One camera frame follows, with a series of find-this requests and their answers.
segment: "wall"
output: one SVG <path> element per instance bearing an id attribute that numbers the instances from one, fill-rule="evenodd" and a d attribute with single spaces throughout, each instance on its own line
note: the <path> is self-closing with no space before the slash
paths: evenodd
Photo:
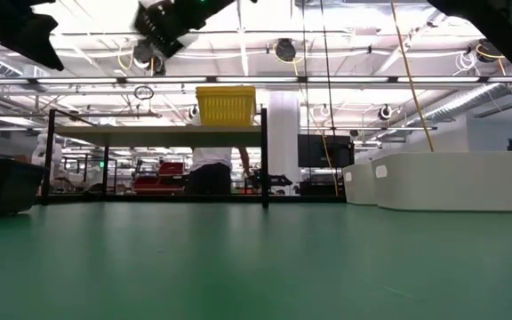
<path id="1" fill-rule="evenodd" d="M 512 139 L 512 109 L 486 118 L 469 118 L 468 141 L 472 151 L 505 151 Z"/>
<path id="2" fill-rule="evenodd" d="M 442 152 L 467 152 L 468 128 L 465 115 L 458 116 L 450 123 L 438 124 L 438 130 L 430 132 L 434 149 Z M 424 132 L 413 132 L 406 137 L 406 143 L 383 143 L 382 149 L 360 152 L 356 155 L 358 164 L 366 163 L 370 159 L 399 152 L 429 152 L 428 141 Z"/>

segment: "yellow cable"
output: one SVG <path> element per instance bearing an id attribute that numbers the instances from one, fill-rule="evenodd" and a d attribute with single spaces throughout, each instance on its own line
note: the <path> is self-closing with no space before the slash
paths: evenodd
<path id="1" fill-rule="evenodd" d="M 398 27 L 398 20 L 396 19 L 396 8 L 394 0 L 390 0 L 390 7 L 392 9 L 392 17 L 395 21 L 396 32 L 398 34 L 398 43 L 400 43 L 400 51 L 402 52 L 402 57 L 404 59 L 404 66 L 406 67 L 406 74 L 408 75 L 408 82 L 410 83 L 410 89 L 412 90 L 412 98 L 414 99 L 414 104 L 416 105 L 416 111 L 418 112 L 418 116 L 422 122 L 422 127 L 424 128 L 424 133 L 426 133 L 426 139 L 428 140 L 428 145 L 430 147 L 430 151 L 434 152 L 434 143 L 432 142 L 432 138 L 430 137 L 430 132 L 428 131 L 428 127 L 426 126 L 426 120 L 424 119 L 424 115 L 422 115 L 422 109 L 420 108 L 420 104 L 418 102 L 418 97 L 416 96 L 416 90 L 414 90 L 414 82 L 412 80 L 412 74 L 410 73 L 410 65 L 408 64 L 408 59 L 406 59 L 406 52 L 404 51 L 404 42 L 402 41 L 402 34 L 400 33 L 400 28 Z"/>
<path id="2" fill-rule="evenodd" d="M 122 63 L 122 54 L 118 54 L 117 56 L 117 64 L 120 65 L 120 68 L 124 69 L 124 70 L 128 70 L 132 67 L 133 65 L 133 47 L 132 47 L 132 53 L 130 54 L 130 65 L 129 66 L 125 66 L 123 63 Z"/>
<path id="3" fill-rule="evenodd" d="M 297 62 L 293 61 L 293 71 L 295 72 L 296 76 L 300 76 L 300 73 L 298 72 Z M 301 90 L 301 84 L 300 84 L 300 93 L 302 96 L 305 97 L 303 94 L 303 91 Z M 319 131 L 319 134 L 321 134 L 321 141 L 324 144 L 324 150 L 325 150 L 325 156 L 327 156 L 327 164 L 329 165 L 329 169 L 331 170 L 331 175 L 333 176 L 333 182 L 335 183 L 335 196 L 339 196 L 339 184 L 337 183 L 337 177 L 335 177 L 335 172 L 333 172 L 333 166 L 331 164 L 331 158 L 329 157 L 329 150 L 327 149 L 327 142 L 325 141 L 325 135 L 322 130 L 319 129 L 319 125 L 316 122 L 316 119 L 313 117 L 313 114 L 311 114 L 311 111 L 309 111 L 308 108 L 308 116 L 313 121 L 313 124 L 316 126 L 316 129 Z"/>
<path id="4" fill-rule="evenodd" d="M 499 66 L 501 67 L 501 72 L 503 72 L 503 75 L 506 76 L 507 72 L 505 72 L 505 66 L 503 66 L 503 61 L 501 61 L 501 59 L 497 59 L 497 61 L 499 62 Z"/>
<path id="5" fill-rule="evenodd" d="M 477 47 L 476 47 L 476 51 L 477 53 L 481 54 L 482 56 L 484 57 L 487 57 L 487 58 L 491 58 L 491 59 L 505 59 L 505 56 L 504 55 L 500 55 L 500 56 L 496 56 L 496 55 L 491 55 L 491 54 L 487 54 L 487 53 L 483 53 L 479 50 L 479 48 L 483 47 L 482 44 L 479 44 Z"/>

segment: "pillar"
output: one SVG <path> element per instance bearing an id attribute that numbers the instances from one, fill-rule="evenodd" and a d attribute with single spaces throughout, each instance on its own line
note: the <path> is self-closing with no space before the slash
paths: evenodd
<path id="1" fill-rule="evenodd" d="M 294 185 L 300 183 L 298 166 L 298 133 L 300 131 L 300 100 L 296 92 L 271 92 L 268 104 L 268 171 L 284 174 Z M 295 196 L 291 187 L 285 194 Z"/>

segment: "green floor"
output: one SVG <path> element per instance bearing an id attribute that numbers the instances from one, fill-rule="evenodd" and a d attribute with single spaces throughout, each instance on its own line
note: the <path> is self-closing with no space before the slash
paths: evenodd
<path id="1" fill-rule="evenodd" d="M 512 214 L 72 204 L 0 220 L 0 319 L 512 319 Z"/>

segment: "white container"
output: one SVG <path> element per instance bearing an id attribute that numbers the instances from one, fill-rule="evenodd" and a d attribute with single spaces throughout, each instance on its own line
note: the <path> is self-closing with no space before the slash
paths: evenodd
<path id="1" fill-rule="evenodd" d="M 512 151 L 395 154 L 372 172 L 380 207 L 512 212 Z"/>
<path id="2" fill-rule="evenodd" d="M 372 166 L 353 164 L 343 168 L 345 196 L 349 204 L 376 205 Z"/>

